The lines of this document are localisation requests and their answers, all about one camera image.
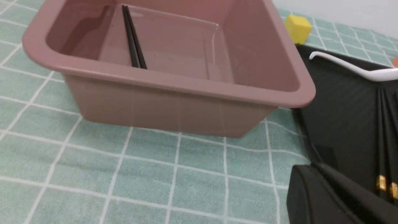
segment black chopsticks with gold tips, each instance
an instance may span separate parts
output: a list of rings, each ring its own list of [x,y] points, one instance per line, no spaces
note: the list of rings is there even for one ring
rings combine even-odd
[[[379,197],[398,206],[398,96],[384,88],[377,90]]]

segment black chopsticks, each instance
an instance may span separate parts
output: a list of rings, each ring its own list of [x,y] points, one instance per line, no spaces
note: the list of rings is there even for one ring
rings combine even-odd
[[[140,42],[138,41],[137,32],[135,30],[133,20],[131,19],[129,8],[128,6],[122,5],[122,10],[123,10],[123,17],[127,33],[127,41],[129,43],[131,66],[136,68],[140,67],[142,69],[147,69],[141,45]]]
[[[398,206],[398,98],[378,88],[378,177],[379,197]]]

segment yellow block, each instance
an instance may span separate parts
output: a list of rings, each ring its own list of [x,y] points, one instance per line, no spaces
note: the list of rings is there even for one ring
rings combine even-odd
[[[304,44],[312,30],[310,22],[305,17],[295,15],[287,16],[285,26],[295,44]]]

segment white spoon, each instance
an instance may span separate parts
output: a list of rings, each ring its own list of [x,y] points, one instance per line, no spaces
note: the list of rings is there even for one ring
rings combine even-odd
[[[312,60],[315,56],[323,57],[334,63],[345,67],[346,69],[351,70],[352,72],[357,73],[358,75],[362,76],[365,79],[374,81],[374,82],[384,82],[384,81],[392,81],[398,79],[398,68],[390,68],[390,69],[380,69],[375,71],[368,71],[361,69],[351,63],[348,63],[340,58],[332,56],[330,54],[326,54],[319,51],[314,51],[310,55],[310,60]]]

